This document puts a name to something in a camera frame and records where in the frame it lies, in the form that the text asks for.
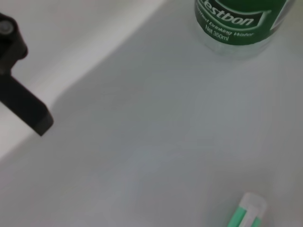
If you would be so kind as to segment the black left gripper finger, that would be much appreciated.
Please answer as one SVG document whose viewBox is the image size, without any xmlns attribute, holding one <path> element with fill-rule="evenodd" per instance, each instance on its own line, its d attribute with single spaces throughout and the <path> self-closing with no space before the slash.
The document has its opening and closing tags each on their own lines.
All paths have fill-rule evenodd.
<svg viewBox="0 0 303 227">
<path fill-rule="evenodd" d="M 0 101 L 39 136 L 53 125 L 47 106 L 11 74 L 17 61 L 26 58 L 28 48 L 15 19 L 0 15 Z"/>
</svg>

